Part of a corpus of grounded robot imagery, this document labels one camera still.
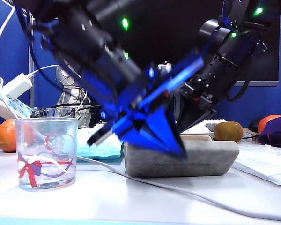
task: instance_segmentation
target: teal cloth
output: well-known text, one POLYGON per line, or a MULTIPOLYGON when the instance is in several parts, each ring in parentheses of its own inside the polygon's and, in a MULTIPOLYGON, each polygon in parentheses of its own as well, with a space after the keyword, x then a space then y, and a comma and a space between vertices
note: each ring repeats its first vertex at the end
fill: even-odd
POLYGON ((122 142, 115 134, 106 138, 99 145, 88 146, 87 140, 98 131, 102 125, 93 128, 78 129, 77 155, 91 159, 116 159, 121 157, 122 142))

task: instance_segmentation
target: computer mouse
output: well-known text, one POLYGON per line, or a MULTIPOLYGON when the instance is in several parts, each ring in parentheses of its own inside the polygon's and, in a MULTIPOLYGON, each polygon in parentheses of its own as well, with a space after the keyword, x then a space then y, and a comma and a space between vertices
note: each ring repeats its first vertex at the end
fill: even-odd
POLYGON ((258 133, 258 124, 262 119, 263 117, 253 119, 252 122, 249 124, 248 129, 252 132, 258 133))

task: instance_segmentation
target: orange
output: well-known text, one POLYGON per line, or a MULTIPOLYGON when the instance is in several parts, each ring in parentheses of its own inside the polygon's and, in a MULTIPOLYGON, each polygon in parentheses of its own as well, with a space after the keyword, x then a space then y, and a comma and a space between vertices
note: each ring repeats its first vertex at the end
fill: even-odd
POLYGON ((265 118, 263 118, 259 124, 258 124, 258 133, 261 134, 264 130, 264 128, 266 127, 266 123, 269 122, 272 119, 275 119, 277 117, 280 117, 281 115, 277 115, 277 114, 273 114, 273 115, 269 115, 266 116, 265 118))
MULTIPOLYGON (((34 140, 33 129, 28 125, 23 125, 24 141, 31 144, 34 140)), ((0 124, 0 148, 5 152, 16 151, 16 128, 15 119, 8 119, 0 124)))
POLYGON ((8 119, 0 124, 0 148, 6 152, 15 152, 15 119, 8 119))

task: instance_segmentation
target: white table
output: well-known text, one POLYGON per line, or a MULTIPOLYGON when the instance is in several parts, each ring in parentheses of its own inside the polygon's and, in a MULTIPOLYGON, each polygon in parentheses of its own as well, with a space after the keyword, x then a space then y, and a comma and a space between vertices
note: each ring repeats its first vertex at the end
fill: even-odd
MULTIPOLYGON (((124 170, 123 161, 110 163, 124 170)), ((238 215, 189 195, 79 163, 76 182, 47 192, 18 187, 15 153, 0 152, 0 224, 281 224, 238 215)), ((159 178, 243 210, 281 215, 281 187, 231 168, 217 177, 159 178)))

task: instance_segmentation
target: purple bag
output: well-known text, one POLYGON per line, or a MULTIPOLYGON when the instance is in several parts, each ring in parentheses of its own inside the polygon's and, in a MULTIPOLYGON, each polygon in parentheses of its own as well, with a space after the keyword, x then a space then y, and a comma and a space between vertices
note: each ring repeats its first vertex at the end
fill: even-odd
POLYGON ((261 144, 281 147, 281 117, 267 122, 263 132, 258 137, 261 144))

